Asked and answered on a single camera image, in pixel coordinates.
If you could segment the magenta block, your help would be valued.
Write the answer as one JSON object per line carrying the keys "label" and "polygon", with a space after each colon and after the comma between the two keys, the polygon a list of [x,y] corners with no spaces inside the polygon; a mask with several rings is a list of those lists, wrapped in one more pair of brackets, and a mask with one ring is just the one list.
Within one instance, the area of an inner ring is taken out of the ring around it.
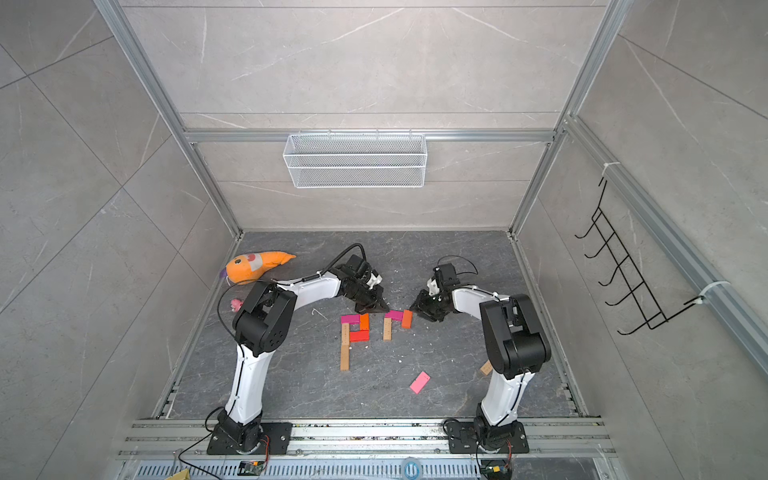
{"label": "magenta block", "polygon": [[359,315],[344,315],[341,317],[341,323],[342,324],[349,324],[349,325],[359,325],[360,324],[360,316]]}
{"label": "magenta block", "polygon": [[396,310],[390,310],[385,314],[386,318],[392,319],[394,321],[401,321],[403,319],[403,312],[402,311],[396,311]]}

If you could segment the dark orange block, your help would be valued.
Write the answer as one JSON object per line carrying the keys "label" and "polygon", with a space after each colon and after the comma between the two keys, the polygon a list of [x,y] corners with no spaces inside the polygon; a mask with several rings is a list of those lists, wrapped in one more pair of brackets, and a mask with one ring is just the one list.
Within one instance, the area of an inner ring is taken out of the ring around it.
{"label": "dark orange block", "polygon": [[413,312],[404,310],[402,314],[401,326],[403,329],[411,329],[413,322]]}

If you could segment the red block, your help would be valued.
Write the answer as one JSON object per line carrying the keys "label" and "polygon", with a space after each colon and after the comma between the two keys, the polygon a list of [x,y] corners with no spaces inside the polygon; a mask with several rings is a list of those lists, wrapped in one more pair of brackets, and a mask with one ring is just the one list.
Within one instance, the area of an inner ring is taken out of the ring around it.
{"label": "red block", "polygon": [[368,342],[370,340],[370,332],[367,330],[353,331],[349,334],[349,341],[351,343]]}

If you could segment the pink block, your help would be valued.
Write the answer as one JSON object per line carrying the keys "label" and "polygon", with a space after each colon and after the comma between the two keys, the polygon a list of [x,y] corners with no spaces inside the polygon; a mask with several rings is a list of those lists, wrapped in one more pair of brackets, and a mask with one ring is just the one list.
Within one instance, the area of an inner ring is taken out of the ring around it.
{"label": "pink block", "polygon": [[426,372],[420,372],[415,380],[411,383],[410,390],[414,394],[419,394],[430,381],[430,379],[431,377]]}

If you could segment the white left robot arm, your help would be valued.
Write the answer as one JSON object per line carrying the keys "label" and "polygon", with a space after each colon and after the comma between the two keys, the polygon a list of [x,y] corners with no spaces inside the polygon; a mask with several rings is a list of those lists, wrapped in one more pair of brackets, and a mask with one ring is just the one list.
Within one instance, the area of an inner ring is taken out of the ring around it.
{"label": "white left robot arm", "polygon": [[263,389],[273,352],[287,338],[294,312],[315,302],[344,297],[358,314],[386,313],[382,277],[361,243],[346,247],[320,271],[294,280],[257,280],[232,321],[238,345],[233,387],[218,428],[242,445],[258,438]]}

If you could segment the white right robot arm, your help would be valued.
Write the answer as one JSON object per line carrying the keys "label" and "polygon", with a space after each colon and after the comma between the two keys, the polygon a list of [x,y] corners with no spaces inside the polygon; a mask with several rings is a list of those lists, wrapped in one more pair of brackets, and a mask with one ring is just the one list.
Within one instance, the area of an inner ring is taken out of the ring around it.
{"label": "white right robot arm", "polygon": [[433,269],[411,310],[432,322],[441,322],[450,313],[467,314],[481,322],[492,373],[470,438],[486,452],[509,448],[526,453],[518,410],[528,384],[551,359],[549,341],[530,297],[464,283],[455,267],[446,263]]}

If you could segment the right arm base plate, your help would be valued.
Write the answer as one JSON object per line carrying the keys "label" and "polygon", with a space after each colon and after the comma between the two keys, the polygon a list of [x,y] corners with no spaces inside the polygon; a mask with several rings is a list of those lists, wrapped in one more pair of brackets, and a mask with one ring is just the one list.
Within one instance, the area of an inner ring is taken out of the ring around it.
{"label": "right arm base plate", "polygon": [[512,455],[530,452],[524,426],[519,421],[508,425],[489,426],[476,417],[471,422],[455,418],[445,419],[442,430],[449,442],[452,454],[460,453],[505,453]]}

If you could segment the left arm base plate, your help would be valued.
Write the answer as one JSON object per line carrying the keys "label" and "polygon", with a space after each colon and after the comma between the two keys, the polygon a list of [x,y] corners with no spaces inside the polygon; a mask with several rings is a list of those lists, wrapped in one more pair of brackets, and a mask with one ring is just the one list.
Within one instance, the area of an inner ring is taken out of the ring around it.
{"label": "left arm base plate", "polygon": [[214,428],[206,448],[208,455],[285,455],[293,424],[267,422],[256,425],[235,424]]}

